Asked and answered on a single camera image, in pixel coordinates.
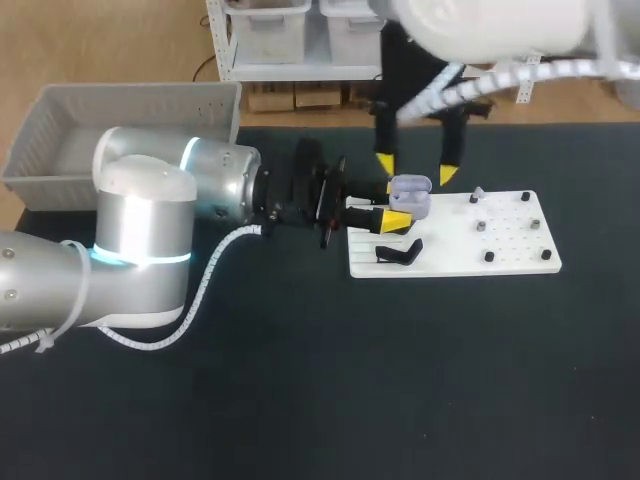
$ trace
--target black table surface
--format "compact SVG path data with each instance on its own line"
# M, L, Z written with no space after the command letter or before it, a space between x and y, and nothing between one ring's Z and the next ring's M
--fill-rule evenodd
M266 162L302 136L379 178L366 129L246 129ZM402 132L434 176L439 131ZM78 329L0 358L4 479L637 479L640 125L477 126L436 192L535 190L556 275L356 280L346 236L233 245L166 351ZM19 229L91 244L92 214ZM191 290L225 233L198 222ZM132 332L159 339L169 329Z

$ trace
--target black clip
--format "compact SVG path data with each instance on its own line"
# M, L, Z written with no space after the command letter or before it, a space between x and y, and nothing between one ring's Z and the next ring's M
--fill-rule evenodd
M378 263L397 263L408 267L415 262L423 247L422 239L418 238L406 252L389 247L376 247L376 257L378 257Z

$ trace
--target black cable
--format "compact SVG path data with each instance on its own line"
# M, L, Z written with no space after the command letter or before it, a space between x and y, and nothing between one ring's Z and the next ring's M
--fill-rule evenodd
M209 23L209 16L208 16L208 15L203 15L203 16L200 18L200 22L198 22L198 23L200 23L200 26L201 26L201 27L203 27L203 28L209 28L209 25L210 25L210 23ZM195 82L195 81L196 81L196 78L198 78L198 74L202 71L202 69L203 69L203 68L204 68L204 67L205 67L209 62L211 62L211 61L212 61L213 59L215 59L215 58L216 58L216 55L215 55L215 54L213 54L213 55L211 55L209 58L207 58L204 62L202 62L202 63L200 64L200 66L198 67L198 69L196 70L196 73L194 73L194 74L193 74L193 78L191 79L191 81L192 81L192 82Z
M215 60L216 56L215 54L211 55L209 58L207 58L204 62L202 62L200 64L200 66L198 67L198 69L196 70L196 73L193 74L193 78L191 79L192 82L196 81L196 78L198 78L198 74L200 73L200 71L207 65L207 63L209 63L212 60Z

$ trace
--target white board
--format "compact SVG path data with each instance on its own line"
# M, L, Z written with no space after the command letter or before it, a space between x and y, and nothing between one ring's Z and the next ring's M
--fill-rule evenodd
M469 202L470 193L432 195L429 216L415 223L404 236L375 235L349 228L349 268L355 278L464 277L482 275L524 275L557 273L562 267L538 196L522 191L487 192L478 203ZM368 200L348 198L348 206L372 208ZM533 229L534 220L540 228ZM477 229L485 222L485 231ZM424 249L408 266L378 263L375 247L387 246L407 251L421 238ZM542 259L544 250L549 260ZM485 254L493 252L493 262Z

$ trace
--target wooden floor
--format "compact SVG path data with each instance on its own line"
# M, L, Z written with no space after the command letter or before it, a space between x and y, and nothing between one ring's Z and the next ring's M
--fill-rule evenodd
M4 162L23 116L49 83L188 82L213 54L198 25L204 0L0 0L0 151ZM212 62L199 81L217 80ZM495 98L492 123L640 121L610 89L592 80L536 86L533 102ZM360 111L243 114L243 125L363 126ZM13 228L22 206L0 187L0 229Z

